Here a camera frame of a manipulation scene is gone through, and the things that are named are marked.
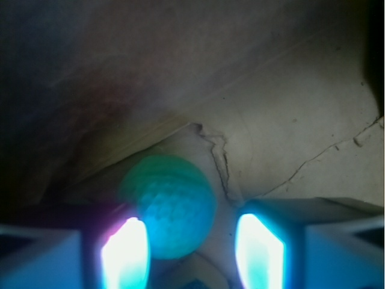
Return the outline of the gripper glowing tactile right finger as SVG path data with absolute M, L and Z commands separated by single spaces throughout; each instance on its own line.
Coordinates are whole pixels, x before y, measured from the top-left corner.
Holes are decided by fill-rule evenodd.
M 383 288 L 384 209 L 347 197 L 253 199 L 238 211 L 244 288 Z

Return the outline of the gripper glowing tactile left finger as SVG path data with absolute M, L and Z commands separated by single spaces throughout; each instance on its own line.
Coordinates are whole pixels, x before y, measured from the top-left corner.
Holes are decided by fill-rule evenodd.
M 150 248 L 130 217 L 91 240 L 78 229 L 1 225 L 1 288 L 146 288 Z

